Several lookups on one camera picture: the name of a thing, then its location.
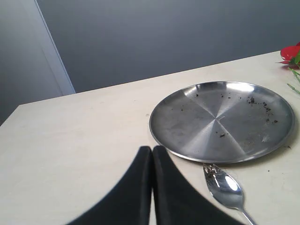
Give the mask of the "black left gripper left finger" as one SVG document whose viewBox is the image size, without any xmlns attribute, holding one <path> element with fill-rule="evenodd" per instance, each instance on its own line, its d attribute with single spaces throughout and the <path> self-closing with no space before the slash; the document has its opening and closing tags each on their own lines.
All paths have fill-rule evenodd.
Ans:
<svg viewBox="0 0 300 225">
<path fill-rule="evenodd" d="M 148 225 L 152 194 L 152 151 L 139 148 L 113 189 L 70 225 Z"/>
</svg>

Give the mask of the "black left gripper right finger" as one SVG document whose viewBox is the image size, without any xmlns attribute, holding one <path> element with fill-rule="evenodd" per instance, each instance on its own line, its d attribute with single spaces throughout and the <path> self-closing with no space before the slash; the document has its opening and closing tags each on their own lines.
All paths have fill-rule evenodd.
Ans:
<svg viewBox="0 0 300 225">
<path fill-rule="evenodd" d="M 180 173 L 163 146 L 153 149 L 158 225 L 240 225 L 203 197 Z"/>
</svg>

